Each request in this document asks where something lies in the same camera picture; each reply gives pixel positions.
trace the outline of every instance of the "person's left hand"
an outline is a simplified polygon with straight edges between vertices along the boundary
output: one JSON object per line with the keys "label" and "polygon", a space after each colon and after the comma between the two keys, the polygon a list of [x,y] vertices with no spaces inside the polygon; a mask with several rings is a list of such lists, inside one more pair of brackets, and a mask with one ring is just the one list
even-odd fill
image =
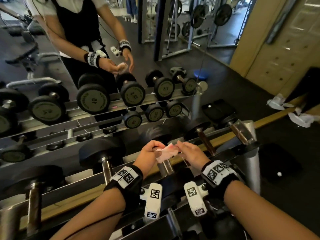
{"label": "person's left hand", "polygon": [[130,66],[129,66],[129,72],[132,73],[134,70],[134,58],[132,57],[132,54],[128,48],[124,48],[122,51],[122,55],[125,58],[125,61],[128,61],[130,59]]}
{"label": "person's left hand", "polygon": [[162,154],[162,152],[156,152],[155,150],[165,147],[161,142],[152,140],[141,149],[139,156],[133,164],[142,171],[143,178],[148,175],[148,172],[154,166],[156,158]]}

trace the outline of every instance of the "hand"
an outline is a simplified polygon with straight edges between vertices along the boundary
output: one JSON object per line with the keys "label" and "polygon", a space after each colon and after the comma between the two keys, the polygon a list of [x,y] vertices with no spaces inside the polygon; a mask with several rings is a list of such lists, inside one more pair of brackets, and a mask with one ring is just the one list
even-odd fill
{"label": "hand", "polygon": [[161,142],[152,140],[141,149],[139,156],[133,164],[142,171],[143,178],[148,175],[148,172],[154,166],[156,158],[162,154],[162,152],[155,152],[155,150],[165,147]]}
{"label": "hand", "polygon": [[132,54],[128,48],[124,48],[122,51],[122,55],[125,58],[125,61],[128,61],[130,59],[130,66],[129,66],[129,72],[132,73],[134,70],[134,58],[132,57]]}
{"label": "hand", "polygon": [[99,59],[99,67],[113,74],[118,74],[118,71],[119,71],[119,67],[117,67],[115,63],[108,58],[101,57]]}
{"label": "hand", "polygon": [[178,141],[176,147],[182,153],[182,156],[190,163],[191,166],[198,170],[202,170],[203,166],[210,161],[210,159],[201,151],[197,145],[193,145],[189,142]]}

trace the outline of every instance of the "beige wall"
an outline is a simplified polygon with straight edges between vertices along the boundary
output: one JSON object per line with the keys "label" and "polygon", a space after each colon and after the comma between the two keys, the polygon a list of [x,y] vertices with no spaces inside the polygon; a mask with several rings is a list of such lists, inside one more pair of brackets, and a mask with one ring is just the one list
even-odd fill
{"label": "beige wall", "polygon": [[320,67],[320,0],[298,0],[275,42],[265,44],[284,3],[257,0],[230,67],[271,94],[286,97],[309,67]]}

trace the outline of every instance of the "gym floor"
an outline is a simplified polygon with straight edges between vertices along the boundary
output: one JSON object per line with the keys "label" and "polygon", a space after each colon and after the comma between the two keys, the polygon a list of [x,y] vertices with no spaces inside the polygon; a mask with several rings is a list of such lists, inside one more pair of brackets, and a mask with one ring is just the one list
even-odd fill
{"label": "gym floor", "polygon": [[[171,67],[182,66],[187,69],[188,75],[192,76],[192,70],[200,68],[204,54],[197,49],[192,49],[189,53],[174,56],[161,62],[153,62],[154,45],[138,45],[137,25],[124,22],[122,18],[119,19],[123,23],[129,36],[128,39],[133,46],[132,53],[135,59],[133,75],[143,86],[146,87],[145,75],[152,69],[159,69],[165,76],[169,76]],[[103,29],[100,29],[100,31],[103,42],[107,47],[116,44],[116,41]],[[39,44],[40,52],[54,51],[46,37],[38,37],[36,40]],[[175,46],[181,47],[185,45],[181,41],[175,44]],[[0,80],[8,83],[25,79],[27,73],[23,67],[7,65],[4,60],[9,56],[18,56],[23,50],[28,49],[26,44],[22,42],[20,37],[13,39],[5,30],[0,29],[0,46],[2,47],[0,51]],[[122,58],[117,59],[112,54],[110,56],[117,64],[122,62]],[[202,67],[208,69],[210,77],[207,80],[209,88],[203,94],[201,104],[224,99],[234,106],[241,120],[257,121],[277,112],[266,106],[267,100],[273,97],[271,94],[242,78],[228,67],[209,56],[204,56]],[[70,100],[75,99],[77,90],[63,64],[58,59],[44,62],[37,67],[35,77],[42,76],[61,80],[62,84],[69,90]],[[33,99],[37,96],[37,88],[38,86],[36,85],[22,87],[21,91],[29,96],[29,99]],[[191,98],[184,101],[189,108],[191,101]],[[165,125],[171,127],[173,134],[179,135],[180,132],[175,128],[176,124],[175,119],[165,121]],[[128,129],[119,134],[125,139],[128,154],[136,152],[138,148],[142,147],[137,137],[148,126],[153,125],[148,124],[137,129]],[[274,142],[279,144],[291,153],[303,168],[298,175],[283,177],[276,183],[270,183],[262,179],[262,196],[320,236],[320,208],[318,206],[320,202],[320,186],[318,184],[320,180],[320,161],[318,160],[320,158],[319,132],[320,124],[318,123],[313,123],[310,128],[302,128],[297,127],[288,117],[285,117],[258,129],[257,138],[261,143]],[[9,144],[10,142],[6,141],[1,147],[6,147]],[[73,146],[72,150],[70,149],[68,151],[57,150],[44,156],[0,168],[0,185],[4,185],[4,181],[13,174],[34,165],[58,165],[63,168],[66,175],[80,171],[81,168],[78,164],[77,156],[78,147]]]}

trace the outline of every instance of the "person's right hand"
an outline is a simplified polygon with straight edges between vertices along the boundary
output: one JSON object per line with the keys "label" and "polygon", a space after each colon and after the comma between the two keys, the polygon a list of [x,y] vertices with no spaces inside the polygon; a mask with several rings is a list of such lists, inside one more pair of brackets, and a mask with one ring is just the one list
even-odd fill
{"label": "person's right hand", "polygon": [[193,145],[189,142],[178,141],[176,147],[179,148],[181,153],[190,163],[191,166],[198,170],[202,170],[203,166],[210,162],[210,159],[201,151],[197,145]]}
{"label": "person's right hand", "polygon": [[99,67],[113,74],[118,74],[118,71],[120,69],[111,59],[108,58],[100,58]]}

